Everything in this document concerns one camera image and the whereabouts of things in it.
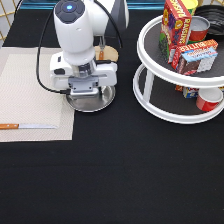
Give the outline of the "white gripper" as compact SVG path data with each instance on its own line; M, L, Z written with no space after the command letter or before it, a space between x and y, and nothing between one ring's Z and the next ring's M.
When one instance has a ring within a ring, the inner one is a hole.
M116 63L100 63L93 59L84 65L71 65L65 61L62 52L51 57L50 72L53 87L65 90L75 99L95 97L99 87L117 84Z

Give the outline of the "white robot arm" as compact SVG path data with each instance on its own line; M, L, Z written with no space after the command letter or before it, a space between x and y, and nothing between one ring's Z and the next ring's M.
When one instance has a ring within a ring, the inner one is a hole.
M98 62L94 37L118 37L129 23L126 0L60 0L54 25L61 52L52 56L53 86L77 99L117 83L117 64Z

